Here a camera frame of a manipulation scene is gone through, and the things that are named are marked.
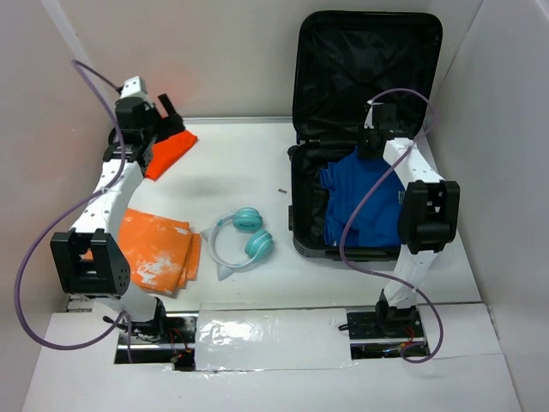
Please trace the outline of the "blue shirt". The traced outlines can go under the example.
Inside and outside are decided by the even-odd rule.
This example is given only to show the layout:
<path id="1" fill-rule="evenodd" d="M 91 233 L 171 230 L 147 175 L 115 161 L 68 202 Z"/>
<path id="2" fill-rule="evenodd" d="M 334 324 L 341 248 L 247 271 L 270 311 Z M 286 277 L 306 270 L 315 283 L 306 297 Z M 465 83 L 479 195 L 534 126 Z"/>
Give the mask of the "blue shirt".
<path id="1" fill-rule="evenodd" d="M 330 162 L 319 173 L 322 188 L 329 192 L 323 230 L 329 246 L 339 245 L 344 227 L 370 188 L 389 170 L 382 159 L 361 160 L 353 151 Z M 370 196 L 347 234 L 347 247 L 397 247 L 401 244 L 397 222 L 405 189 L 391 173 Z"/>

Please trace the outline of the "teal cat-ear headphones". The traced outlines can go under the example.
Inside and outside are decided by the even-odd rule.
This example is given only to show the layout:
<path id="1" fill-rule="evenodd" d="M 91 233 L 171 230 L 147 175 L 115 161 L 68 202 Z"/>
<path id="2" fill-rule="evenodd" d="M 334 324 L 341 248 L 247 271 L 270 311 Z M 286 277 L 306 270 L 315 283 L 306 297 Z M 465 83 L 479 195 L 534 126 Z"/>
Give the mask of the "teal cat-ear headphones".
<path id="1" fill-rule="evenodd" d="M 217 236 L 229 223 L 240 233 L 249 233 L 251 237 L 245 244 L 247 260 L 240 264 L 231 264 L 224 260 L 216 250 Z M 208 253 L 216 263 L 217 279 L 222 282 L 234 273 L 251 270 L 274 249 L 272 234 L 263 228 L 263 218 L 257 209 L 245 207 L 219 218 L 211 227 L 201 231 L 201 237 L 208 244 Z"/>

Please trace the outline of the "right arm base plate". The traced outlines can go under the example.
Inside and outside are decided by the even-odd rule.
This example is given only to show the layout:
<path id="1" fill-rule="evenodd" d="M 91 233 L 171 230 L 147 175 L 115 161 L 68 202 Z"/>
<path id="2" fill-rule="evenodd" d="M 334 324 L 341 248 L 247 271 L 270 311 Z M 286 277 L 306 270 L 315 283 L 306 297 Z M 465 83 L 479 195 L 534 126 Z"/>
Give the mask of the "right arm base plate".
<path id="1" fill-rule="evenodd" d="M 405 355 L 421 358 L 431 353 L 419 311 L 399 311 L 392 319 L 382 321 L 373 308 L 347 310 L 347 320 L 338 329 L 348 334 L 351 359 L 354 361 L 399 358 Z"/>

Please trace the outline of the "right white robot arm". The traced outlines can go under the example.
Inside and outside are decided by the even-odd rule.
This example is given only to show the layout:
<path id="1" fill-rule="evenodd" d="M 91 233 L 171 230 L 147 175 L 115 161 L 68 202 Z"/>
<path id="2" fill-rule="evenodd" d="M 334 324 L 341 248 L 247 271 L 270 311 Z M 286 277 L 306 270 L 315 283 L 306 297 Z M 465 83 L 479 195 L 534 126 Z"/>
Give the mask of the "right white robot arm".
<path id="1" fill-rule="evenodd" d="M 438 253 L 455 238 L 460 187 L 429 165 L 398 121 L 394 104 L 370 103 L 364 127 L 359 153 L 368 158 L 381 155 L 389 165 L 396 165 L 395 175 L 405 189 L 397 221 L 401 251 L 396 279 L 382 290 L 374 317 L 378 333 L 396 336 L 413 328 L 417 289 Z"/>

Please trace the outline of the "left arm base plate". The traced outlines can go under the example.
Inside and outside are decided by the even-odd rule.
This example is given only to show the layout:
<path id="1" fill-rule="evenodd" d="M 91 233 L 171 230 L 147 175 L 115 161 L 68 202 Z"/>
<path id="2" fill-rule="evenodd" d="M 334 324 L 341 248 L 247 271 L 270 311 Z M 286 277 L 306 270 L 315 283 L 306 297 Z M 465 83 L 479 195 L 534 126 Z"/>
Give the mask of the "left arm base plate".
<path id="1" fill-rule="evenodd" d="M 158 336 L 141 333 L 136 325 L 129 335 L 127 325 L 120 326 L 114 364 L 161 364 L 174 371 L 195 371 L 197 320 L 198 312 L 169 312 Z"/>

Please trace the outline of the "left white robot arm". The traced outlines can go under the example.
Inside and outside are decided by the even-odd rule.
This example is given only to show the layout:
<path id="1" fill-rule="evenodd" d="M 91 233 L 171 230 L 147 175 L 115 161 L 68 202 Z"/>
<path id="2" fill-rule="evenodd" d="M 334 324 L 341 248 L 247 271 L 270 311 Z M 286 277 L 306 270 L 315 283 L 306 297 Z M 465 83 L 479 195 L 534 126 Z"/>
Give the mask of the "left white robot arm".
<path id="1" fill-rule="evenodd" d="M 70 230 L 54 233 L 50 241 L 62 290 L 126 312 L 134 334 L 150 342 L 160 342 L 168 335 L 166 309 L 160 299 L 131 281 L 118 233 L 129 201 L 153 159 L 154 144 L 185 129 L 169 97 L 161 94 L 159 101 L 165 116 L 143 97 L 121 97 L 116 102 L 118 123 L 103 154 L 96 187 L 99 195 L 87 202 Z"/>

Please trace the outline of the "bright orange cloth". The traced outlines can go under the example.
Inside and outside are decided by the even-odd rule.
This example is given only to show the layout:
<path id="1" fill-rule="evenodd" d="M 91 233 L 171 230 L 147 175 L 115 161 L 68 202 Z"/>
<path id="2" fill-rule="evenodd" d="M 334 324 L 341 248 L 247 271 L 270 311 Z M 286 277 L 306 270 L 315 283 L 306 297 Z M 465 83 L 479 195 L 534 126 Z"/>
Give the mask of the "bright orange cloth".
<path id="1" fill-rule="evenodd" d="M 171 166 L 185 155 L 196 143 L 198 137 L 185 130 L 168 137 L 153 146 L 153 159 L 150 161 L 145 178 L 158 180 Z"/>

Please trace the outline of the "orange white-speckled towel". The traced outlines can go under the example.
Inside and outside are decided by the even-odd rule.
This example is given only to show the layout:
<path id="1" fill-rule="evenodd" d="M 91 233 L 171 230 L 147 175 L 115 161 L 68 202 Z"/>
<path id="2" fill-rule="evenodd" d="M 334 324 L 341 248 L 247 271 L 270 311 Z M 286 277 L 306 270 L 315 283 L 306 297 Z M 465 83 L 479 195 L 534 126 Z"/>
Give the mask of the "orange white-speckled towel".
<path id="1" fill-rule="evenodd" d="M 130 264 L 131 281 L 149 292 L 173 296 L 196 279 L 201 235 L 187 221 L 128 208 L 118 246 Z"/>

